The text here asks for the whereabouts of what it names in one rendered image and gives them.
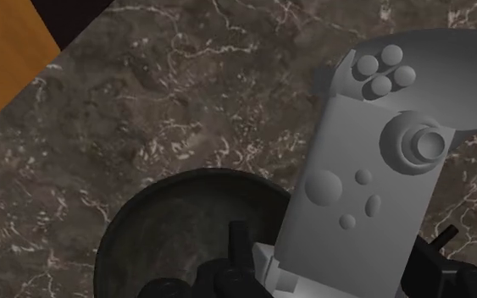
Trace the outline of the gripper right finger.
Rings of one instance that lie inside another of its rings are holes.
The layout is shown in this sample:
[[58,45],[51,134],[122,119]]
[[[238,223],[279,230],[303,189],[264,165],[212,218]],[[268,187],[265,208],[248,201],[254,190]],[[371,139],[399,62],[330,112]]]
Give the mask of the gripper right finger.
[[440,253],[457,233],[451,224],[431,242],[416,238],[401,279],[408,298],[477,298],[477,266]]

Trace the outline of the grey game controller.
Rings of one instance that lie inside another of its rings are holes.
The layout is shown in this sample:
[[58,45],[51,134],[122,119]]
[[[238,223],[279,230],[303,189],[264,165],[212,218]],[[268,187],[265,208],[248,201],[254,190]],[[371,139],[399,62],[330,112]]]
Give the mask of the grey game controller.
[[253,248],[258,281],[273,298],[401,298],[446,156],[475,134],[477,30],[358,43],[336,65],[275,244]]

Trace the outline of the dark round bowl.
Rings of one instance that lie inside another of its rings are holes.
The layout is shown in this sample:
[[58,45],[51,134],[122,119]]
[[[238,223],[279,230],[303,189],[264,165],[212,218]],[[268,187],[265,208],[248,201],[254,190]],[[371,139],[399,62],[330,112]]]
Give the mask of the dark round bowl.
[[197,168],[147,186],[105,230],[93,298],[136,298],[161,277],[192,283],[199,265],[226,257],[234,220],[247,222],[251,241],[274,244],[289,199],[270,180],[229,168]]

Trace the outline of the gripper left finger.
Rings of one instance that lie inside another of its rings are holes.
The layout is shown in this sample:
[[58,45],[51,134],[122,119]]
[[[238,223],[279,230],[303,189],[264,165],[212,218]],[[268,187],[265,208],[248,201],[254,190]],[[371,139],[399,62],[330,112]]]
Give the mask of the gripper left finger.
[[199,265],[194,284],[182,279],[153,279],[136,298],[272,298],[254,274],[247,223],[231,221],[228,257]]

